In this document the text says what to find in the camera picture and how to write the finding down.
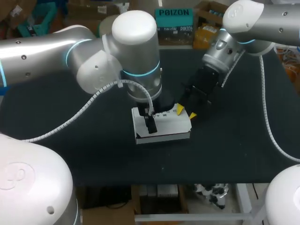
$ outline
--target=orange object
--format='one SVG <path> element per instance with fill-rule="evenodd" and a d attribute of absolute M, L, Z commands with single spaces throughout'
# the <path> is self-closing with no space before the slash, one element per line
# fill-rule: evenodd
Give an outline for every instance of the orange object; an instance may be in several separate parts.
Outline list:
<path fill-rule="evenodd" d="M 297 74 L 300 72 L 300 69 L 296 66 L 285 66 L 285 72 L 289 76 L 291 82 L 294 83 L 296 81 Z"/>
<path fill-rule="evenodd" d="M 195 38 L 193 42 L 194 49 L 208 49 L 212 40 L 215 39 L 218 34 L 219 28 L 210 26 L 203 23 L 201 27 L 195 32 Z"/>

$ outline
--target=black cable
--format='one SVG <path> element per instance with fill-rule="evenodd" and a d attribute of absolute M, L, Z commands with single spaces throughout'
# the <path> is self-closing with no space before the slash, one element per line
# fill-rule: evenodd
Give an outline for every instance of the black cable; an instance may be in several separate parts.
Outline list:
<path fill-rule="evenodd" d="M 120 205 L 118 207 L 111 207 L 110 205 L 107 205 L 106 207 L 109 208 L 109 209 L 111 209 L 111 210 L 118 210 L 118 209 L 123 208 L 125 205 L 127 205 L 127 203 L 128 203 L 128 201 L 125 202 L 123 205 Z"/>
<path fill-rule="evenodd" d="M 253 189 L 254 189 L 254 192 L 255 192 L 255 195 L 256 195 L 256 198 L 258 200 L 258 194 L 256 192 L 256 189 L 255 189 L 255 186 L 254 186 L 254 183 L 252 183 L 252 186 L 253 186 Z"/>

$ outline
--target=white cable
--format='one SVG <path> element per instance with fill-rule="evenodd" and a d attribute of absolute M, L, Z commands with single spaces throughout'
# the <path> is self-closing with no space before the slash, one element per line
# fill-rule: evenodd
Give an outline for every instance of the white cable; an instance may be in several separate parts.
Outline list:
<path fill-rule="evenodd" d="M 277 144 L 275 141 L 275 138 L 273 137 L 270 125 L 269 125 L 269 120 L 268 120 L 268 114 L 267 114 L 267 105 L 266 105 L 266 88 L 265 88 L 265 80 L 264 80 L 264 67 L 263 67 L 263 57 L 259 56 L 259 62 L 261 64 L 261 72 L 262 72 L 262 106 L 263 106 L 263 114 L 264 114 L 264 120 L 266 122 L 267 130 L 270 136 L 271 141 L 273 142 L 274 146 L 276 149 L 283 154 L 285 157 L 295 161 L 295 162 L 300 162 L 300 159 L 294 158 L 290 156 L 289 154 L 285 153 L 281 147 Z"/>
<path fill-rule="evenodd" d="M 127 83 L 127 84 L 131 84 L 131 85 L 134 85 L 136 86 L 137 88 L 139 88 L 147 97 L 147 100 L 148 100 L 148 103 L 149 103 L 149 115 L 151 116 L 154 112 L 154 109 L 153 109 L 153 102 L 152 102 L 152 99 L 151 99 L 151 96 L 149 94 L 149 92 L 142 86 L 140 85 L 139 83 L 137 82 L 134 82 L 134 81 L 130 81 L 130 80 L 120 80 L 121 83 Z M 74 122 L 79 116 L 81 116 L 81 114 L 84 113 L 84 111 L 87 110 L 87 108 L 95 101 L 95 99 L 102 93 L 106 92 L 107 90 L 109 90 L 110 88 L 112 88 L 114 85 L 118 84 L 117 81 L 114 81 L 114 82 L 111 82 L 109 83 L 108 85 L 104 86 L 103 88 L 101 88 L 100 90 L 98 90 L 90 99 L 89 101 L 72 117 L 70 118 L 69 120 L 67 120 L 66 122 L 64 122 L 62 125 L 60 125 L 59 127 L 55 128 L 54 130 L 44 134 L 44 135 L 41 135 L 39 137 L 35 137 L 35 138 L 31 138 L 31 139 L 26 139 L 26 140 L 23 140 L 24 142 L 30 142 L 30 143 L 33 143 L 33 142 L 37 142 L 37 141 L 40 141 L 40 140 L 43 140 L 47 137 L 50 137 L 52 136 L 53 134 L 61 131 L 63 128 L 67 127 L 68 125 L 70 125 L 72 122 Z"/>
<path fill-rule="evenodd" d="M 238 63 L 238 61 L 240 60 L 240 58 L 242 57 L 242 55 L 244 54 L 244 52 L 245 52 L 245 50 L 243 50 L 243 51 L 240 53 L 240 55 L 238 56 L 238 58 L 235 60 L 233 66 L 230 68 L 230 70 L 229 70 L 228 73 L 226 74 L 226 77 L 225 77 L 225 79 L 224 79 L 224 81 L 223 81 L 221 87 L 224 87 L 224 85 L 225 85 L 225 83 L 226 83 L 226 81 L 227 81 L 227 79 L 228 79 L 230 73 L 233 71 L 235 65 Z"/>

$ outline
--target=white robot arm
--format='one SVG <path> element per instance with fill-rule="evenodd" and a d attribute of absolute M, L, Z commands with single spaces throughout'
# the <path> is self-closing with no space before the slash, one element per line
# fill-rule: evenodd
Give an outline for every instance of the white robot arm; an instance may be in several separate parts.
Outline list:
<path fill-rule="evenodd" d="M 201 81 L 209 80 L 211 85 L 204 96 L 216 85 L 216 75 L 227 73 L 243 49 L 264 54 L 272 42 L 298 45 L 299 9 L 296 4 L 266 6 L 246 0 L 230 6 L 224 28 L 203 57 L 205 75 L 213 77 L 213 81 L 205 76 L 198 79 L 200 89 Z M 162 92 L 159 63 L 155 21 L 144 12 L 133 11 L 119 16 L 112 34 L 103 39 L 96 39 L 85 27 L 73 26 L 44 37 L 1 41 L 0 87 L 71 70 L 82 89 L 95 93 L 117 79 L 115 70 L 122 70 L 126 79 L 142 84 L 155 101 Z M 145 103 L 143 93 L 134 87 L 129 86 L 128 93 L 141 105 Z M 141 108 L 145 114 L 147 106 Z M 72 176 L 63 159 L 50 149 L 1 134 L 0 143 L 0 224 L 79 225 Z M 299 201 L 296 193 L 294 199 Z M 299 224 L 299 215 L 294 216 L 295 224 Z"/>
<path fill-rule="evenodd" d="M 61 71 L 71 71 L 89 94 L 122 78 L 147 90 L 156 113 L 173 107 L 162 97 L 156 22 L 142 11 L 120 15 L 112 34 L 102 38 L 77 25 L 43 37 L 0 41 L 0 87 Z M 145 93 L 130 84 L 127 91 L 151 123 Z M 155 132 L 156 127 L 148 128 Z M 0 145 L 0 224 L 79 225 L 64 160 L 48 148 L 3 134 Z"/>

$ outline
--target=black tabletop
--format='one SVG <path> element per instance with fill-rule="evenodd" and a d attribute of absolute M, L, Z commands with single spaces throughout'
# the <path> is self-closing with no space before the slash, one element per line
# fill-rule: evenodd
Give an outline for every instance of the black tabletop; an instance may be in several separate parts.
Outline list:
<path fill-rule="evenodd" d="M 179 99 L 181 82 L 201 66 L 204 51 L 161 50 L 163 87 Z M 276 54 L 265 55 L 267 108 L 278 144 L 300 158 L 300 100 Z M 44 134 L 73 116 L 90 98 L 71 74 L 13 87 L 0 111 L 0 131 L 24 139 Z M 259 59 L 244 55 L 226 86 L 213 95 L 210 116 L 192 122 L 189 140 L 135 145 L 126 90 L 101 95 L 73 124 L 38 144 L 60 154 L 75 184 L 270 182 L 295 164 L 268 136 Z"/>

